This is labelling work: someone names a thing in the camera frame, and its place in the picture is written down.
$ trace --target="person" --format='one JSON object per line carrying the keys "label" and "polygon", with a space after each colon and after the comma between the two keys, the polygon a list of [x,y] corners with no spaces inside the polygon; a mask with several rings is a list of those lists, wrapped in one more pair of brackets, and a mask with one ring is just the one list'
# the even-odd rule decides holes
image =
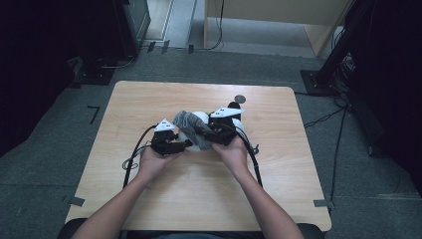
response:
{"label": "person", "polygon": [[[304,238],[292,217],[258,184],[249,171],[247,150],[238,136],[227,146],[214,143],[212,147],[220,154],[224,164],[242,187],[265,238]],[[162,157],[150,147],[146,147],[141,154],[136,177],[88,218],[73,238],[117,238],[125,219],[148,183],[179,156],[180,154],[171,154]]]}

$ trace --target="gray fabric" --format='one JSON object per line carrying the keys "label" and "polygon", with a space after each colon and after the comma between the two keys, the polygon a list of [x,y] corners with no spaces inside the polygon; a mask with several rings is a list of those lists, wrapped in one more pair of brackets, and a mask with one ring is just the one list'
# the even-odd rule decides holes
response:
{"label": "gray fabric", "polygon": [[212,132],[211,128],[195,114],[181,111],[174,117],[173,123],[178,126],[194,144],[198,145],[201,150],[212,148],[211,142],[205,140],[204,136],[196,133],[196,131]]}

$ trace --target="cord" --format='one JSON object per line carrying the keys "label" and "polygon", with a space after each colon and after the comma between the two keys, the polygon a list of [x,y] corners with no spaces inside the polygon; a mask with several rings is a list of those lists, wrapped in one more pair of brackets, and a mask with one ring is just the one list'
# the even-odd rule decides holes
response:
{"label": "cord", "polygon": [[214,124],[214,125],[222,126],[224,128],[227,128],[227,129],[235,132],[236,135],[243,141],[243,143],[245,144],[246,150],[248,150],[248,153],[251,156],[252,162],[254,164],[254,170],[255,170],[255,175],[257,176],[257,181],[261,185],[261,187],[264,187],[263,182],[261,180],[260,166],[258,164],[257,158],[255,157],[256,153],[254,152],[254,148],[252,148],[251,143],[249,142],[248,137],[246,136],[245,132],[243,130],[241,130],[240,128],[239,128],[239,130],[241,132],[238,132],[237,130],[232,129],[231,127],[229,127],[228,125],[225,125],[225,124]]}
{"label": "cord", "polygon": [[126,175],[124,176],[124,183],[123,183],[123,188],[125,188],[126,186],[127,186],[127,184],[128,184],[128,181],[129,181],[129,176],[130,176],[130,171],[133,169],[133,168],[137,168],[137,165],[135,164],[135,167],[132,167],[133,166],[133,159],[136,157],[136,153],[140,150],[140,148],[138,148],[139,147],[139,145],[140,145],[140,143],[143,141],[143,138],[146,136],[146,134],[150,131],[150,130],[152,130],[153,128],[155,128],[156,127],[156,125],[153,125],[153,126],[150,126],[144,133],[143,133],[143,135],[140,137],[140,139],[139,139],[139,141],[137,142],[137,144],[136,144],[136,147],[134,148],[134,150],[133,150],[133,153],[132,153],[132,155],[131,155],[131,157],[130,158],[128,158],[124,163],[123,163],[123,165],[122,165],[122,167],[123,167],[123,169],[125,169],[126,170]]}
{"label": "cord", "polygon": [[[332,202],[332,204],[334,204],[333,199],[334,199],[334,193],[335,193],[335,180],[336,180],[336,173],[337,173],[337,159],[338,159],[338,149],[340,146],[340,139],[341,139],[341,135],[342,135],[342,129],[344,126],[344,117],[345,114],[347,112],[347,108],[343,108],[344,112],[341,118],[341,123],[340,123],[340,130],[338,132],[338,137],[337,137],[337,143],[335,145],[335,153],[334,153],[334,166],[332,167],[332,182],[331,182],[331,193],[329,194],[329,201]],[[329,216],[331,215],[331,210],[332,208],[328,208],[328,214]]]}
{"label": "cord", "polygon": [[218,24],[218,22],[217,22],[217,28],[218,28],[218,30],[220,31],[220,37],[218,38],[218,41],[217,41],[217,43],[214,45],[214,47],[212,47],[212,48],[208,48],[208,49],[204,49],[205,51],[211,51],[211,50],[214,50],[214,49],[216,49],[219,45],[220,45],[220,43],[223,41],[223,26],[222,26],[222,23],[223,23],[223,12],[224,12],[224,0],[223,0],[223,2],[221,3],[221,11],[220,11],[220,25]]}
{"label": "cord", "polygon": [[105,69],[120,69],[120,68],[125,68],[125,67],[127,67],[128,65],[130,65],[130,63],[132,63],[133,62],[133,59],[134,59],[134,57],[131,57],[130,58],[130,61],[128,62],[128,63],[126,63],[126,64],[124,64],[124,65],[121,65],[121,66],[115,66],[115,67],[105,67],[105,66],[100,66],[101,68],[105,68]]}
{"label": "cord", "polygon": [[332,97],[329,95],[309,94],[309,93],[300,93],[300,92],[295,92],[295,95],[307,96],[307,97]]}
{"label": "cord", "polygon": [[319,119],[317,119],[317,120],[315,120],[315,121],[310,121],[310,122],[307,122],[307,123],[305,123],[305,124],[304,124],[304,127],[314,126],[315,124],[317,124],[317,123],[319,123],[319,122],[326,121],[326,120],[328,120],[330,117],[332,117],[332,116],[334,116],[335,114],[337,114],[337,113],[341,112],[341,110],[343,110],[343,109],[339,109],[339,110],[337,110],[337,111],[335,111],[335,112],[333,112],[333,113],[331,113],[331,114],[328,114],[328,115],[326,115],[326,116],[324,116],[324,117],[321,117],[321,118],[319,118]]}
{"label": "cord", "polygon": [[366,47],[365,47],[365,49],[367,49],[368,48],[368,45],[369,45],[370,31],[371,31],[371,28],[372,28],[372,20],[373,20],[373,15],[375,13],[375,8],[376,8],[376,4],[377,3],[378,3],[378,0],[376,0],[375,3],[373,4],[372,13],[371,13],[371,16],[370,16],[369,29],[368,29],[368,37],[366,39]]}
{"label": "cord", "polygon": [[335,45],[337,45],[337,39],[339,36],[342,36],[344,33],[344,28],[341,29],[341,31],[337,34],[337,36],[335,36],[334,38],[334,34],[332,34],[331,36],[331,49],[333,49],[335,47]]}

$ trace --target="gray carpet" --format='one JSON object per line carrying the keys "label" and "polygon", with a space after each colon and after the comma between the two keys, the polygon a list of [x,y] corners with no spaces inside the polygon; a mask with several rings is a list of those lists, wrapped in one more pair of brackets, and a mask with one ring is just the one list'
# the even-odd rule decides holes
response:
{"label": "gray carpet", "polygon": [[[116,70],[110,86],[65,89],[28,140],[0,158],[0,238],[56,238],[69,210],[62,200],[76,192],[117,81],[287,86],[304,92],[300,69],[318,70],[322,64],[281,56],[143,50],[134,63]],[[297,99],[304,122],[337,110],[331,98]],[[88,106],[101,107],[92,124],[95,109]],[[340,120],[337,114],[307,128],[326,198]],[[422,200],[408,173],[391,159],[367,155],[351,113],[345,116],[337,166],[326,238],[421,238]]]}

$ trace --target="table top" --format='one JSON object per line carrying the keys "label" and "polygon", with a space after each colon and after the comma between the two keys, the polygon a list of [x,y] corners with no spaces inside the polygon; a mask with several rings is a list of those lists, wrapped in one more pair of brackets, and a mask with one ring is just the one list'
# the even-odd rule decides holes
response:
{"label": "table top", "polygon": [[[246,102],[242,123],[257,160],[264,189],[297,223],[322,231],[331,222],[294,92],[284,87],[253,87],[150,82],[118,82],[112,92],[67,221],[89,217],[119,191],[130,157],[143,132],[182,110],[211,113],[227,107],[235,96]],[[145,137],[152,139],[153,130]],[[248,157],[251,172],[253,163]],[[131,172],[130,178],[136,175]],[[186,152],[138,198],[123,229],[256,231],[254,213],[236,179],[213,150]]]}

